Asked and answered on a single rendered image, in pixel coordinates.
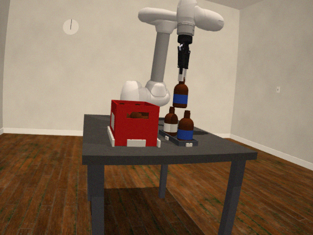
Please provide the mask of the red plastic crate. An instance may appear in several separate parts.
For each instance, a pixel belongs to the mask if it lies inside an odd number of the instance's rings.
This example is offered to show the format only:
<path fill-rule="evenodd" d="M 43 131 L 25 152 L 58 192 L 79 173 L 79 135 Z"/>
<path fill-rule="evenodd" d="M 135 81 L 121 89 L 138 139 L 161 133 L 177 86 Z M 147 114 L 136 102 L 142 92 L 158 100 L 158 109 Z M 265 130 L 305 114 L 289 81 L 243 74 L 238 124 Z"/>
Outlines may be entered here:
<path fill-rule="evenodd" d="M 157 146 L 159 106 L 143 101 L 112 100 L 110 128 L 114 146 L 127 146 L 128 140 L 146 140 L 146 146 Z M 124 104 L 119 104 L 124 103 Z M 135 105 L 140 104 L 140 105 Z M 127 118 L 127 113 L 145 112 L 148 119 Z"/>

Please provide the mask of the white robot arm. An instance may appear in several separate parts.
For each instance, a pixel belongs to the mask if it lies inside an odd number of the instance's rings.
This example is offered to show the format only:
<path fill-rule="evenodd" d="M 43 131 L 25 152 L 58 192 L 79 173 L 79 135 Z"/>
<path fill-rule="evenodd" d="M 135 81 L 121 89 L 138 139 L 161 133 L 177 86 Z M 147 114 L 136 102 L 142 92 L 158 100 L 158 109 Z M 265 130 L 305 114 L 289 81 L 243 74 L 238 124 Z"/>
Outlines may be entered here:
<path fill-rule="evenodd" d="M 170 101 L 170 92 L 163 81 L 170 34 L 177 28 L 177 35 L 194 36 L 195 26 L 206 31 L 219 31 L 224 26 L 224 19 L 216 12 L 197 6 L 196 0 L 179 0 L 177 12 L 142 8 L 138 18 L 155 25 L 157 32 L 151 79 L 145 88 L 138 81 L 126 81 L 120 100 L 144 101 L 161 107 Z"/>

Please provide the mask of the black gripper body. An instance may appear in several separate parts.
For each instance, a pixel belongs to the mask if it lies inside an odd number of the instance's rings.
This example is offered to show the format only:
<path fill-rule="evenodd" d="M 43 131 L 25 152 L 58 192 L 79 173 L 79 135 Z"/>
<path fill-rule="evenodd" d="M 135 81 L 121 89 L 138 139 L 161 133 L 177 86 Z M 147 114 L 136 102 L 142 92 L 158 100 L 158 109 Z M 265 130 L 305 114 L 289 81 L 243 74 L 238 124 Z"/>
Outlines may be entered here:
<path fill-rule="evenodd" d="M 183 46 L 183 53 L 185 53 L 185 47 L 189 47 L 189 44 L 192 44 L 193 37 L 190 35 L 179 35 L 178 43 L 181 43 Z M 181 45 L 180 44 L 180 45 Z"/>

